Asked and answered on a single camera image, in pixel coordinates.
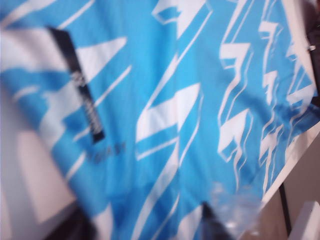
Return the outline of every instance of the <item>blue fabric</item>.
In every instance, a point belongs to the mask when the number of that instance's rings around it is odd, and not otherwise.
[[[20,2],[3,3],[2,35],[68,31],[106,137],[93,144],[85,131],[66,67],[23,60],[33,46],[40,50],[30,60],[51,55],[39,38],[16,37],[17,55],[3,50],[2,61],[22,63],[2,68],[1,81],[87,215],[110,207],[112,239],[179,236],[182,220],[210,199],[213,182],[261,198],[294,137],[319,121],[310,105],[316,89],[292,51],[280,0],[46,0],[6,19]],[[79,107],[69,107],[72,101]]]

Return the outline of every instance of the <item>clothing tag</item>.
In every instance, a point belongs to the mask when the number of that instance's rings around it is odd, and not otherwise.
[[[71,81],[77,87],[79,94],[82,98],[83,107],[85,109],[86,117],[89,121],[90,131],[92,133],[93,142],[96,143],[105,137],[102,124],[100,122],[95,102],[92,99],[88,84],[85,76],[82,73],[75,47],[72,43],[70,35],[67,31],[49,28],[53,38],[55,39],[58,47],[71,72]]]

